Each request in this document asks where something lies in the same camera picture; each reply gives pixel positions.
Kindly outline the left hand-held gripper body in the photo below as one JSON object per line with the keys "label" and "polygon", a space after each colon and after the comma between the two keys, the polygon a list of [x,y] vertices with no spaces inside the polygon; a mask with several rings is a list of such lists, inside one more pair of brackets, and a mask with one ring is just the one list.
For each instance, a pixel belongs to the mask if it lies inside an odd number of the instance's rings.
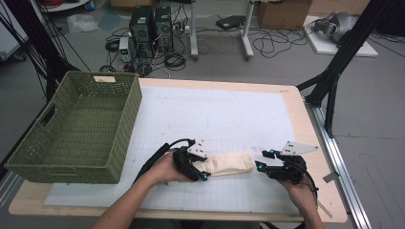
{"label": "left hand-held gripper body", "polygon": [[193,163],[196,161],[205,162],[207,155],[203,148],[202,140],[187,139],[188,146],[181,146],[173,153],[173,161],[176,169],[192,181],[196,180],[197,172],[205,172],[197,169]]}

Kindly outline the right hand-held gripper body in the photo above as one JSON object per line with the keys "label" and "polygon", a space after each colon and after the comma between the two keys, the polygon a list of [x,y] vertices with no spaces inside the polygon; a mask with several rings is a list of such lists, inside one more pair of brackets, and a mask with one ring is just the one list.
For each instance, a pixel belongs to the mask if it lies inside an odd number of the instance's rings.
{"label": "right hand-held gripper body", "polygon": [[315,152],[317,146],[304,143],[288,141],[284,148],[280,150],[280,159],[282,166],[268,166],[269,172],[266,174],[269,178],[277,180],[290,181],[298,184],[302,177],[308,172],[307,164],[302,158],[302,154]]}

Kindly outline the cream printed cloth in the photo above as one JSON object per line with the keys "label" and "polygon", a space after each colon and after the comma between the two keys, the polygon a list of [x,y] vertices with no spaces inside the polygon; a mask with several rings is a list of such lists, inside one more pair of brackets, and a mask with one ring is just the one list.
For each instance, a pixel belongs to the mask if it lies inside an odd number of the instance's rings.
{"label": "cream printed cloth", "polygon": [[253,160],[249,152],[209,155],[205,161],[193,162],[202,172],[213,177],[249,173],[253,169]]}

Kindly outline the green woven basket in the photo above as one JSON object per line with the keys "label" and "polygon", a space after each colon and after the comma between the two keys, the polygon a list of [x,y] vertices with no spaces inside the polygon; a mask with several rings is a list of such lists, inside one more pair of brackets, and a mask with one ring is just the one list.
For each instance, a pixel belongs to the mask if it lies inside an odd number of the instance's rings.
{"label": "green woven basket", "polygon": [[141,100],[133,73],[67,72],[5,167],[31,182],[115,184]]}

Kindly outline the person's right hand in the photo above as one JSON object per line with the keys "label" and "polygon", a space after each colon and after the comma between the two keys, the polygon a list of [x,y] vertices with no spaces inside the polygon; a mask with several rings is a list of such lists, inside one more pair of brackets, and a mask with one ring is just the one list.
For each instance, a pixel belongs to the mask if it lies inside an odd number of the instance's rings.
{"label": "person's right hand", "polygon": [[279,180],[279,183],[287,190],[292,203],[301,214],[317,212],[314,194],[306,181],[293,184],[289,181]]}

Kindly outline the grey tape piece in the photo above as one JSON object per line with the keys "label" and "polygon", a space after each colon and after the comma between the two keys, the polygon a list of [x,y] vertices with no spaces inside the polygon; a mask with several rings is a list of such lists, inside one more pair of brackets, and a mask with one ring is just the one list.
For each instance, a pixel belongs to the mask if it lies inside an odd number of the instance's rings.
{"label": "grey tape piece", "polygon": [[338,179],[339,177],[340,177],[340,175],[339,175],[337,172],[332,172],[332,173],[330,173],[330,174],[324,176],[324,177],[323,177],[323,180],[324,180],[326,183],[329,183],[329,182],[331,182],[331,181],[333,181],[333,180]]}

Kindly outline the person's dark clothing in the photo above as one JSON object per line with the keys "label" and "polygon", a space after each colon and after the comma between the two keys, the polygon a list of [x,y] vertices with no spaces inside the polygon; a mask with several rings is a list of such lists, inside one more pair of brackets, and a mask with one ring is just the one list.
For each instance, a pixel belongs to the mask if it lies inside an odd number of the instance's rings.
{"label": "person's dark clothing", "polygon": [[280,229],[269,222],[134,219],[129,229]]}

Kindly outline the white grid mat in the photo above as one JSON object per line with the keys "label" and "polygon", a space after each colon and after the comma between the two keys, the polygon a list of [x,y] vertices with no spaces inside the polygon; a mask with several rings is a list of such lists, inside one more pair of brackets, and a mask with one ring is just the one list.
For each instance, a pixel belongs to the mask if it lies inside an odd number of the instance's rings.
{"label": "white grid mat", "polygon": [[[117,185],[53,185],[49,206],[108,207],[133,183],[139,169],[164,143],[176,147],[200,139],[210,156],[248,152],[263,160],[264,150],[294,141],[292,120],[280,94],[144,86],[128,154]],[[158,184],[144,210],[296,214],[287,191],[252,170],[206,181]]]}

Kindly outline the white floor board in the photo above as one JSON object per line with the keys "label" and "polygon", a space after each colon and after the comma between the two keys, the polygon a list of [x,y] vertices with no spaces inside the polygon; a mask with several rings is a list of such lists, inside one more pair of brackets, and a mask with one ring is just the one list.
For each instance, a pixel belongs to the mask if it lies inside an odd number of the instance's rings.
{"label": "white floor board", "polygon": [[[335,55],[338,51],[337,45],[333,43],[322,32],[312,30],[312,26],[317,16],[307,16],[304,22],[304,31],[307,38],[317,54]],[[358,57],[378,57],[377,51],[368,43],[365,42],[356,53]]]}

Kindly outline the small grey power supply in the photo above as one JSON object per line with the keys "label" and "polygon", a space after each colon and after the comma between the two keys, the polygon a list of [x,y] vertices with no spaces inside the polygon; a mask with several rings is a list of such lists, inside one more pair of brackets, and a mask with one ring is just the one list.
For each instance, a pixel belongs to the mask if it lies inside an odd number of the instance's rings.
{"label": "small grey power supply", "polygon": [[120,58],[124,63],[129,63],[131,61],[131,52],[129,46],[129,38],[121,37],[119,39],[118,51],[120,53]]}

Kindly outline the white desk leg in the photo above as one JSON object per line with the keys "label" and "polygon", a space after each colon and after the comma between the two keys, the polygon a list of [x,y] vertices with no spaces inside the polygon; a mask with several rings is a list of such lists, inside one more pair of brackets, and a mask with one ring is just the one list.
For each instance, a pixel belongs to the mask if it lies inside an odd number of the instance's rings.
{"label": "white desk leg", "polygon": [[248,32],[250,27],[250,22],[254,10],[254,1],[247,0],[248,6],[245,15],[245,25],[242,30],[240,30],[241,40],[245,49],[245,59],[249,60],[254,56],[253,50],[251,48],[250,41],[248,39]]}
{"label": "white desk leg", "polygon": [[198,42],[196,35],[196,0],[190,0],[190,53],[194,61],[198,60]]}

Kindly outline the black computer tower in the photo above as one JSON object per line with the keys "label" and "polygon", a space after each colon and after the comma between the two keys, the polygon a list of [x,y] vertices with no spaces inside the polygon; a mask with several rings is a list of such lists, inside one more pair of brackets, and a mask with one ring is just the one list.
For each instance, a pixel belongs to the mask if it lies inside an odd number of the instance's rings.
{"label": "black computer tower", "polygon": [[155,12],[157,36],[166,52],[174,50],[170,7],[157,7]]}
{"label": "black computer tower", "polygon": [[136,5],[129,28],[137,56],[152,58],[154,56],[153,41],[156,38],[153,7]]}

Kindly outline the brown cardboard box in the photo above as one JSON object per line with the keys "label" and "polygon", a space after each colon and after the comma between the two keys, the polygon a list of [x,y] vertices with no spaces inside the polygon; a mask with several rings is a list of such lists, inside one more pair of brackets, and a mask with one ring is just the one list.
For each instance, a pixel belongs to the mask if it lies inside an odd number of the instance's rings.
{"label": "brown cardboard box", "polygon": [[313,0],[280,0],[261,2],[258,23],[264,29],[301,30]]}

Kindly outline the clear plastic bag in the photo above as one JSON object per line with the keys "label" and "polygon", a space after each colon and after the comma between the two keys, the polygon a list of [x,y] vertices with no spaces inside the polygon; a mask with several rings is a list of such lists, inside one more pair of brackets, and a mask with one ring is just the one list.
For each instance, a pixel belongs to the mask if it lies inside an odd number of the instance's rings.
{"label": "clear plastic bag", "polygon": [[98,23],[92,15],[74,14],[67,18],[70,33],[91,32],[98,30]]}

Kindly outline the aluminium rail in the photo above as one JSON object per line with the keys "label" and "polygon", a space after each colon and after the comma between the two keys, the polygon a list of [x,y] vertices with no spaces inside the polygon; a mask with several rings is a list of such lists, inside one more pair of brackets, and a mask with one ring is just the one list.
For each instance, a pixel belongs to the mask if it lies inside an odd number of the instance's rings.
{"label": "aluminium rail", "polygon": [[372,229],[370,220],[357,194],[352,178],[347,169],[345,161],[341,156],[338,144],[334,137],[330,137],[324,122],[326,116],[321,108],[316,108],[310,104],[305,104],[315,132],[319,134],[322,148],[326,154],[327,162],[331,171],[335,173],[334,181],[337,183],[338,190],[343,196],[343,203],[346,214],[356,229]]}

